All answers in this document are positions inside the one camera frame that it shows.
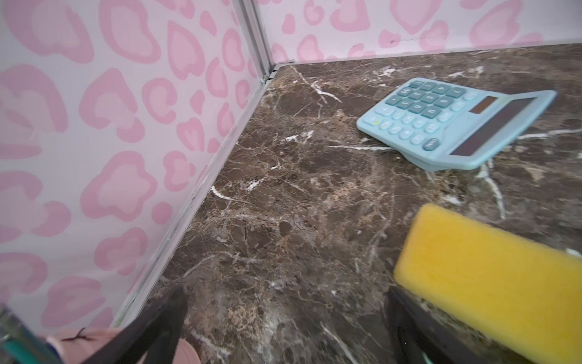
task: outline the pink heart pattern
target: pink heart pattern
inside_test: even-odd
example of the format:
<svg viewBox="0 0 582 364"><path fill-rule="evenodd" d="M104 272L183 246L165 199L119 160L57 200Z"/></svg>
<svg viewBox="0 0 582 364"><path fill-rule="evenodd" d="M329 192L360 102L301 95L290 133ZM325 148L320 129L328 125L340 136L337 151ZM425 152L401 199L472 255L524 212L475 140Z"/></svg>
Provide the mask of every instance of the pink heart pattern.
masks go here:
<svg viewBox="0 0 582 364"><path fill-rule="evenodd" d="M115 270L126 276L136 269L137 260L145 254L147 235L140 228L126 231L120 238L102 240L93 255L95 265L106 271Z"/></svg>
<svg viewBox="0 0 582 364"><path fill-rule="evenodd" d="M101 0L99 25L103 38L118 55L138 63L155 63L162 52L147 27L147 11L139 0Z"/></svg>
<svg viewBox="0 0 582 364"><path fill-rule="evenodd" d="M88 218L113 215L131 222L158 188L146 172L144 158L134 151L115 154L81 193L81 210Z"/></svg>
<svg viewBox="0 0 582 364"><path fill-rule="evenodd" d="M63 0L6 0L4 19L31 52L62 54L73 62L93 60L91 38L77 13Z"/></svg>
<svg viewBox="0 0 582 364"><path fill-rule="evenodd" d="M48 276L44 259L30 253L0 253L0 302L15 294L31 294Z"/></svg>
<svg viewBox="0 0 582 364"><path fill-rule="evenodd" d="M159 123L170 124L176 119L176 113L170 106L176 104L178 93L174 85L166 79L153 79L141 90L145 108L151 117Z"/></svg>
<svg viewBox="0 0 582 364"><path fill-rule="evenodd" d="M124 142L143 139L146 129L136 118L137 102L121 72L110 68L85 90L79 105L81 119L90 127L117 127L117 136Z"/></svg>
<svg viewBox="0 0 582 364"><path fill-rule="evenodd" d="M68 124L61 94L42 71L17 65L0 73L0 159L41 154L38 135L62 133Z"/></svg>

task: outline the pink object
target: pink object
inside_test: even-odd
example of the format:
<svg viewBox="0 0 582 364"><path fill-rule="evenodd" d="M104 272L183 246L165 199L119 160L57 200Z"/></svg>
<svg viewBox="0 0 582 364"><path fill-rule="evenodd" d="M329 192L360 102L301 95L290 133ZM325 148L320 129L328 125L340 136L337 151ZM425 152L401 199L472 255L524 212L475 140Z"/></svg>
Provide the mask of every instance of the pink object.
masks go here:
<svg viewBox="0 0 582 364"><path fill-rule="evenodd" d="M206 70L206 86L212 96L226 98L228 96L228 84L226 74L222 69L218 57L214 58Z"/></svg>
<svg viewBox="0 0 582 364"><path fill-rule="evenodd" d="M365 0L336 0L339 9L329 18L332 27L340 31L362 31L370 27Z"/></svg>
<svg viewBox="0 0 582 364"><path fill-rule="evenodd" d="M190 106L192 110L194 110L198 115L202 115L202 106L204 105L204 100L206 96L204 96L204 92L202 90L196 91L194 96L190 98Z"/></svg>
<svg viewBox="0 0 582 364"><path fill-rule="evenodd" d="M0 253L0 302L14 294L31 294L47 279L44 259L30 253Z"/></svg>
<svg viewBox="0 0 582 364"><path fill-rule="evenodd" d="M42 71L17 65L0 73L0 159L39 155L38 135L67 129L61 94Z"/></svg>
<svg viewBox="0 0 582 364"><path fill-rule="evenodd" d="M151 209L151 219L158 225L164 225L172 218L173 208L167 202L160 202Z"/></svg>
<svg viewBox="0 0 582 364"><path fill-rule="evenodd" d="M230 111L228 103L224 103L217 117L217 129L220 136L225 137L235 125L235 116Z"/></svg>
<svg viewBox="0 0 582 364"><path fill-rule="evenodd" d="M42 182L27 172L0 173L0 243L12 241L26 232L43 237L59 235L71 222L71 213L61 202L35 202Z"/></svg>
<svg viewBox="0 0 582 364"><path fill-rule="evenodd" d="M206 61L198 39L171 20L168 22L168 60L180 80L186 80L189 73L195 76L204 73Z"/></svg>
<svg viewBox="0 0 582 364"><path fill-rule="evenodd" d="M103 303L101 284L87 277L65 277L48 290L48 305L41 316L46 328L68 325L95 311Z"/></svg>
<svg viewBox="0 0 582 364"><path fill-rule="evenodd" d="M420 48L426 52L442 52L446 49L449 26L444 20L437 20L432 27L420 35Z"/></svg>
<svg viewBox="0 0 582 364"><path fill-rule="evenodd" d="M249 103L250 93L251 87L249 85L249 81L240 80L236 83L235 86L236 103L239 105L241 109L244 109L244 107Z"/></svg>
<svg viewBox="0 0 582 364"><path fill-rule="evenodd" d="M303 6L303 16L309 25L317 25L325 18L325 11L322 6L316 6L313 0L308 0Z"/></svg>
<svg viewBox="0 0 582 364"><path fill-rule="evenodd" d="M394 34L390 31L383 30L378 37L378 45L380 48L394 48L400 44L400 34Z"/></svg>
<svg viewBox="0 0 582 364"><path fill-rule="evenodd" d="M220 142L214 138L210 139L208 142L208 152L214 154L220 149Z"/></svg>
<svg viewBox="0 0 582 364"><path fill-rule="evenodd" d="M313 34L309 34L297 48L297 57L301 62L315 62L323 61L324 54L320 51L320 47L317 44L317 37Z"/></svg>
<svg viewBox="0 0 582 364"><path fill-rule="evenodd" d="M186 19L194 17L194 4L191 0L156 0L170 10L178 10Z"/></svg>
<svg viewBox="0 0 582 364"><path fill-rule="evenodd" d="M148 81L141 90L144 105L151 117L159 123L170 124L176 113L170 106L176 104L178 93L174 85L166 79Z"/></svg>
<svg viewBox="0 0 582 364"><path fill-rule="evenodd" d="M192 118L176 127L178 138L191 151L204 151L204 128L200 120Z"/></svg>
<svg viewBox="0 0 582 364"><path fill-rule="evenodd" d="M239 33L230 28L222 39L222 59L224 64L235 72L244 70L244 57Z"/></svg>
<svg viewBox="0 0 582 364"><path fill-rule="evenodd" d="M73 62L93 60L93 45L83 21L64 0L6 0L4 19L30 51L62 54Z"/></svg>
<svg viewBox="0 0 582 364"><path fill-rule="evenodd" d="M113 52L138 63L159 60L162 52L147 27L147 12L139 0L101 0L99 24Z"/></svg>
<svg viewBox="0 0 582 364"><path fill-rule="evenodd" d="M196 174L196 166L188 163L186 155L181 151L173 150L164 156L163 160L166 175L164 177L164 186L168 191L180 192L190 182L190 178Z"/></svg>
<svg viewBox="0 0 582 364"><path fill-rule="evenodd" d="M390 0L390 13L409 34L418 33L441 7L442 0Z"/></svg>
<svg viewBox="0 0 582 364"><path fill-rule="evenodd" d="M158 182L145 170L144 158L134 151L115 154L101 173L83 189L81 209L88 218L114 215L131 222L154 195Z"/></svg>
<svg viewBox="0 0 582 364"><path fill-rule="evenodd" d="M146 232L133 228L120 238L107 238L95 249L93 260L99 269L116 270L119 275L126 276L136 269L137 261L147 249Z"/></svg>
<svg viewBox="0 0 582 364"><path fill-rule="evenodd" d="M477 48L508 45L519 33L517 17L523 11L523 0L507 0L491 9L469 32L469 40Z"/></svg>
<svg viewBox="0 0 582 364"><path fill-rule="evenodd" d="M295 17L293 16L293 14L285 15L285 20L283 21L281 31L285 34L295 33Z"/></svg>
<svg viewBox="0 0 582 364"><path fill-rule="evenodd" d="M89 85L81 103L79 115L90 127L117 127L117 136L124 142L143 139L146 129L136 118L137 102L117 69L110 68Z"/></svg>
<svg viewBox="0 0 582 364"><path fill-rule="evenodd" d="M210 34L215 36L217 34L217 25L214 23L214 19L209 12L203 11L200 15L200 27Z"/></svg>

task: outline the teal object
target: teal object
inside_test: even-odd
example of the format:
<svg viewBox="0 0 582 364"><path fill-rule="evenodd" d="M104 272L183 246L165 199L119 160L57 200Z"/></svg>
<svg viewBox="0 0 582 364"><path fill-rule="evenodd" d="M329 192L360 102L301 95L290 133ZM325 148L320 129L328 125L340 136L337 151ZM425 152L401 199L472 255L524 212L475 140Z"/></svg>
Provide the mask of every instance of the teal object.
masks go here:
<svg viewBox="0 0 582 364"><path fill-rule="evenodd" d="M417 77L356 125L425 171L475 169L529 128L556 95L507 95Z"/></svg>

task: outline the sponge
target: sponge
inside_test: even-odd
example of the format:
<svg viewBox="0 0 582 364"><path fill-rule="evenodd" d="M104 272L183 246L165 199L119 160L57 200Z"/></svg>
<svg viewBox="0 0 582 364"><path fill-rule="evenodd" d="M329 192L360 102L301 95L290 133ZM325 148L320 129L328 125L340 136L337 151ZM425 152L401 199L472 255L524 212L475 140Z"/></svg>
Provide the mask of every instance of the sponge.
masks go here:
<svg viewBox="0 0 582 364"><path fill-rule="evenodd" d="M582 363L582 259L427 204L403 287L540 364Z"/></svg>

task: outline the calculator display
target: calculator display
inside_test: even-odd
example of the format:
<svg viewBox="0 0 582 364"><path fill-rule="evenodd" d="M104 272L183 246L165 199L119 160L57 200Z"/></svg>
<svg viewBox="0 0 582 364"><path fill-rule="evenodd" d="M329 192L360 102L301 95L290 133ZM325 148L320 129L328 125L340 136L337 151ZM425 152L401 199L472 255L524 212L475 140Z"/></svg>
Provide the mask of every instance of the calculator display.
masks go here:
<svg viewBox="0 0 582 364"><path fill-rule="evenodd" d="M497 133L502 127L507 125L507 123L509 123L517 114L519 114L521 110L525 109L526 106L528 106L534 100L535 97L521 98L519 100L511 101L504 108L499 110L497 114L495 114L491 119L489 119L488 122L483 124L478 131L473 133L473 135L465 140L463 144L461 144L451 153L451 155L464 157L472 156L473 153L475 153L483 144L485 144L485 142L487 142L487 140L495 135L495 133Z"/></svg>

